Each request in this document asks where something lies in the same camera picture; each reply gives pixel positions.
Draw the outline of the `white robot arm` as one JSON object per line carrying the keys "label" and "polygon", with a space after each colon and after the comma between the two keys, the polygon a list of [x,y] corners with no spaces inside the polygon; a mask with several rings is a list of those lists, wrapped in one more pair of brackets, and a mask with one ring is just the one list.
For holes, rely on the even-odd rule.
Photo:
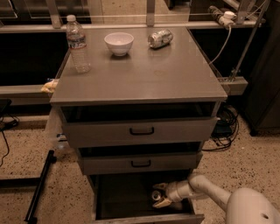
{"label": "white robot arm", "polygon": [[159,183],[153,188],[164,192],[155,208],[207,196],[226,213],[226,224],[280,224],[280,212],[260,192],[246,187],[227,192],[197,172],[187,180]]}

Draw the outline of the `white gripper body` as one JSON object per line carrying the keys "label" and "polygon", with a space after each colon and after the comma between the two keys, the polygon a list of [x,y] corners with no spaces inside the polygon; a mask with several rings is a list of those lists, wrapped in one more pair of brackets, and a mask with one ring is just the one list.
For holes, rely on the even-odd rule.
{"label": "white gripper body", "polygon": [[165,189],[165,197],[170,202],[180,202],[189,198],[192,193],[193,189],[187,180],[171,182]]}

